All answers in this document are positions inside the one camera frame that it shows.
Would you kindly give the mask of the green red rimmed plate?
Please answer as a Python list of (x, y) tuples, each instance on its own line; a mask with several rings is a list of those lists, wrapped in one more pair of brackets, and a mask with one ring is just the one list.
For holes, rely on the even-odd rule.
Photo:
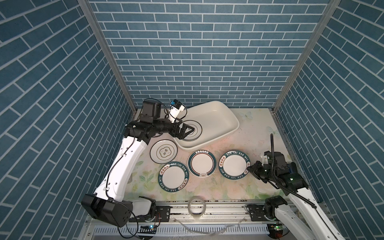
[(193, 152), (188, 159), (190, 172), (199, 178), (211, 176), (217, 167), (215, 156), (207, 150)]

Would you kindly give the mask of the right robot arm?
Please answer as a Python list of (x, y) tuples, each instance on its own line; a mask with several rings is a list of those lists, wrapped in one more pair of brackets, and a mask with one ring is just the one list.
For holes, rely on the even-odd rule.
[(298, 173), (295, 163), (277, 165), (257, 161), (247, 170), (263, 183), (283, 190), (300, 211), (303, 222), (281, 196), (265, 200), (264, 214), (269, 220), (280, 221), (298, 240), (343, 240), (344, 237), (319, 206), (304, 178)]

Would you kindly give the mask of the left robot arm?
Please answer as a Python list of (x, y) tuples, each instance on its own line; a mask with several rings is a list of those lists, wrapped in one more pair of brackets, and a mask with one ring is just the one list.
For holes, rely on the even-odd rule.
[(152, 138), (169, 134), (183, 140), (194, 130), (193, 127), (184, 125), (183, 120), (178, 117), (185, 109), (184, 104), (178, 100), (171, 101), (170, 109), (161, 118), (164, 107), (159, 100), (146, 99), (138, 119), (126, 124), (120, 149), (111, 168), (96, 190), (84, 195), (81, 201), (82, 207), (92, 218), (121, 228), (131, 218), (155, 216), (155, 200), (139, 198), (124, 201), (123, 198), (134, 167)]

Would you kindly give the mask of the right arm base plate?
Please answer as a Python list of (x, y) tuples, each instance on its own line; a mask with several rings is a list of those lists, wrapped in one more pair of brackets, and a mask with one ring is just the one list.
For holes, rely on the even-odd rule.
[(252, 222), (262, 222), (262, 221), (278, 222), (279, 221), (275, 217), (266, 216), (263, 206), (249, 204), (245, 206), (245, 209), (248, 212)]

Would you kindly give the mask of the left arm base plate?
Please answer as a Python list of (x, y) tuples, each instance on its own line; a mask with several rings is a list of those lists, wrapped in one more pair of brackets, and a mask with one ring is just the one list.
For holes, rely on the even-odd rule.
[(139, 223), (143, 222), (153, 222), (155, 217), (160, 217), (160, 223), (163, 222), (169, 222), (171, 214), (171, 207), (170, 206), (156, 206), (155, 208), (150, 208), (150, 211), (146, 215), (136, 215), (134, 217), (133, 215), (129, 219), (130, 223), (135, 223), (138, 221)]

